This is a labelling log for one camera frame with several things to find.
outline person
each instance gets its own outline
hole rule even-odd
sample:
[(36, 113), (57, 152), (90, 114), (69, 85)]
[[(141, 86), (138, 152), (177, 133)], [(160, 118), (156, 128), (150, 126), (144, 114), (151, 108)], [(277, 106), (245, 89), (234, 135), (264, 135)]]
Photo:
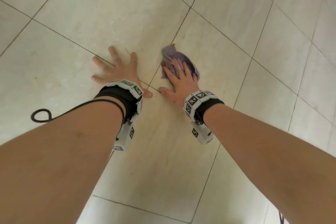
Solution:
[[(115, 68), (99, 58), (94, 63), (105, 77), (103, 85), (127, 79), (140, 84), (137, 55), (123, 65), (109, 48)], [(160, 92), (182, 108), (186, 97), (199, 90), (184, 64), (179, 79), (165, 69), (175, 92)], [(144, 89), (143, 97), (153, 94)], [(111, 96), (83, 105), (0, 147), (0, 222), (76, 223), (107, 160), (123, 114), (123, 102)], [(336, 223), (336, 158), (278, 128), (218, 103), (203, 116), (221, 144), (250, 181), (291, 224)]]

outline tile floor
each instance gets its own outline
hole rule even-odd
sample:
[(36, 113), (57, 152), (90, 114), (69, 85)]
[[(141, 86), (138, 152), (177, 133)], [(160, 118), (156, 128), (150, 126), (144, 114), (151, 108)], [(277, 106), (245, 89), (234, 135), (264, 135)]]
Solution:
[(276, 208), (217, 140), (201, 146), (157, 91), (175, 43), (202, 88), (336, 156), (336, 0), (0, 0), (0, 144), (99, 88), (93, 55), (139, 55), (138, 133), (115, 152), (78, 223), (278, 223)]

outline person's left arm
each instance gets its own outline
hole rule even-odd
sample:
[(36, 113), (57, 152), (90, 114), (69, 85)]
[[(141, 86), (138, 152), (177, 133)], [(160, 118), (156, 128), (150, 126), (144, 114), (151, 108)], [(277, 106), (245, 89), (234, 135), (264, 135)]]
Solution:
[[(136, 54), (124, 66), (113, 47), (109, 52), (115, 69), (94, 57), (105, 77), (92, 79), (141, 85)], [(125, 113), (118, 99), (99, 98), (117, 102)], [(104, 171), (122, 118), (113, 103), (89, 103), (0, 146), (1, 223), (76, 223)]]

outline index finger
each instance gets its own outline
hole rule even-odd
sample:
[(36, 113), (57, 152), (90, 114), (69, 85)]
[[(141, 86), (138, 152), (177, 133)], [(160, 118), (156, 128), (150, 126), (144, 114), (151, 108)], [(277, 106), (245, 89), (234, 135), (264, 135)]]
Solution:
[(168, 67), (163, 67), (163, 69), (165, 70), (168, 79), (171, 81), (171, 83), (176, 86), (176, 84), (179, 82), (179, 79), (175, 76), (175, 74), (173, 74), (170, 69)]
[(115, 50), (115, 48), (113, 46), (110, 46), (108, 48), (108, 51), (111, 55), (112, 58), (112, 62), (115, 64), (115, 66), (123, 66), (123, 62), (121, 61), (117, 51)]

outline crumpled cloth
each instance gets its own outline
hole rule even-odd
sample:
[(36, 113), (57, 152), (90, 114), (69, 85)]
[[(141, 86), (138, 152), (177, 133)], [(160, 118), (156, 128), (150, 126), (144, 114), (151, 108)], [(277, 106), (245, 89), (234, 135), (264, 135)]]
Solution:
[(183, 71), (184, 74), (184, 67), (183, 67), (183, 62), (187, 64), (189, 67), (189, 70), (191, 72), (191, 76), (194, 77), (194, 75), (197, 76), (197, 80), (200, 79), (200, 73), (197, 70), (195, 64), (191, 62), (191, 60), (184, 55), (181, 52), (178, 52), (175, 48), (174, 44), (168, 45), (165, 48), (162, 49), (162, 55), (163, 55), (163, 60), (161, 62), (161, 67), (162, 67), (162, 78), (163, 79), (168, 79), (166, 72), (163, 70), (163, 68), (166, 66), (168, 69), (177, 77), (179, 78), (179, 73), (177, 71), (177, 67), (173, 64), (173, 59), (176, 59)]

